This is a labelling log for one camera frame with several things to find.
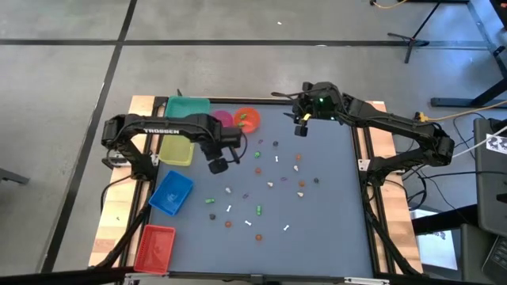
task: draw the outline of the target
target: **small object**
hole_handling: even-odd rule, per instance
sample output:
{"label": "small object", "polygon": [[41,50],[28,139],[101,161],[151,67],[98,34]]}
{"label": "small object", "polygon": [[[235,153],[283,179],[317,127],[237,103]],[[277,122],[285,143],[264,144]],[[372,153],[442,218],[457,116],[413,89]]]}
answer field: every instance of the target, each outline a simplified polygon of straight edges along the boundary
{"label": "small object", "polygon": [[192,191],[193,181],[176,171],[169,171],[155,194],[150,198],[150,205],[164,213],[174,216]]}
{"label": "small object", "polygon": [[146,225],[139,243],[134,270],[166,274],[170,266],[175,235],[176,230],[173,227]]}

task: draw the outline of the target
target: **red plate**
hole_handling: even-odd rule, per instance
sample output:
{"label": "red plate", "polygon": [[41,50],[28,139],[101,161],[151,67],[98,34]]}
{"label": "red plate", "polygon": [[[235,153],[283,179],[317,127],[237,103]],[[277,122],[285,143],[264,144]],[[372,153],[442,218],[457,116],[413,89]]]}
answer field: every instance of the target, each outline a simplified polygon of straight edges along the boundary
{"label": "red plate", "polygon": [[134,270],[153,274],[166,274],[173,251],[176,230],[167,226],[146,225],[137,250]]}

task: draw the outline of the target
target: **white sticker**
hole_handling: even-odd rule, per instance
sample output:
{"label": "white sticker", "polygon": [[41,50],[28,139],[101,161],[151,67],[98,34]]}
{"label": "white sticker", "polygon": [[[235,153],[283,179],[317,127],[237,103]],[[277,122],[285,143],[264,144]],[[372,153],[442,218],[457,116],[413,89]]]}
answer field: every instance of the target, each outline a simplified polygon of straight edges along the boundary
{"label": "white sticker", "polygon": [[486,134],[486,149],[496,151],[501,154],[507,154],[507,138]]}

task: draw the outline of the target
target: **desk leg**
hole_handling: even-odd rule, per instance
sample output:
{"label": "desk leg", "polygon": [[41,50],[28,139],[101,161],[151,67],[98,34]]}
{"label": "desk leg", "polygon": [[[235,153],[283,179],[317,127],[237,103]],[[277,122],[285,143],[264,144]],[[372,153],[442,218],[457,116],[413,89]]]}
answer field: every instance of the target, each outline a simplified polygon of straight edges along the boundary
{"label": "desk leg", "polygon": [[[494,100],[494,98],[500,96],[506,90],[507,78],[504,78],[474,99],[435,97],[431,98],[430,103],[432,107],[478,108],[490,106],[502,102],[503,100]],[[507,108],[507,104],[495,108]]]}
{"label": "desk leg", "polygon": [[416,235],[459,228],[464,223],[478,226],[477,204],[412,220]]}
{"label": "desk leg", "polygon": [[11,173],[10,171],[4,169],[0,169],[0,180],[14,181],[19,184],[27,184],[29,182],[28,178],[18,175],[16,173]]}

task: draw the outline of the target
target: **blue bin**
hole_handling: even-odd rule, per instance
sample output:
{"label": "blue bin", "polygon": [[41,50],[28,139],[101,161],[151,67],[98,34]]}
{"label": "blue bin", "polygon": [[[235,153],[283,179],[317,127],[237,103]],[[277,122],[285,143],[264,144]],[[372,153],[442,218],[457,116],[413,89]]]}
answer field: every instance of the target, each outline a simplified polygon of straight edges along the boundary
{"label": "blue bin", "polygon": [[169,171],[150,198],[150,205],[174,216],[192,191],[193,181],[176,171]]}

